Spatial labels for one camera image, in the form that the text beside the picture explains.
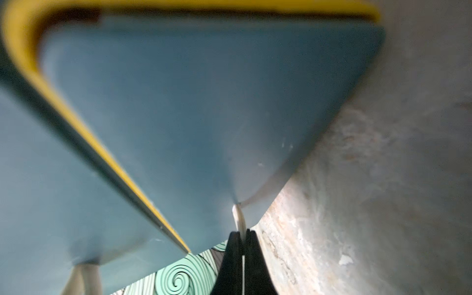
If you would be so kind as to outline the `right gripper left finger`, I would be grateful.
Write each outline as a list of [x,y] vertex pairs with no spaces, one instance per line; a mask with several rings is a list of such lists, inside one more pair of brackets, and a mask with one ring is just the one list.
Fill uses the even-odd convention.
[[231,232],[211,295],[242,295],[243,243],[240,232]]

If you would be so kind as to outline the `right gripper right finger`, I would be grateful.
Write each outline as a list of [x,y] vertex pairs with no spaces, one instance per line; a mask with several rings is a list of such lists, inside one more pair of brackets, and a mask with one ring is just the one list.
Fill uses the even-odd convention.
[[247,229],[244,244],[246,295],[278,295],[255,231]]

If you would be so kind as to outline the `teal drawer cabinet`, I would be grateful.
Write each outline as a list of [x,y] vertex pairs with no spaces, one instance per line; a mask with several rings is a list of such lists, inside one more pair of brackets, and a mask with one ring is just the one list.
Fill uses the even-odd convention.
[[365,1],[2,1],[1,293],[210,295],[377,55]]

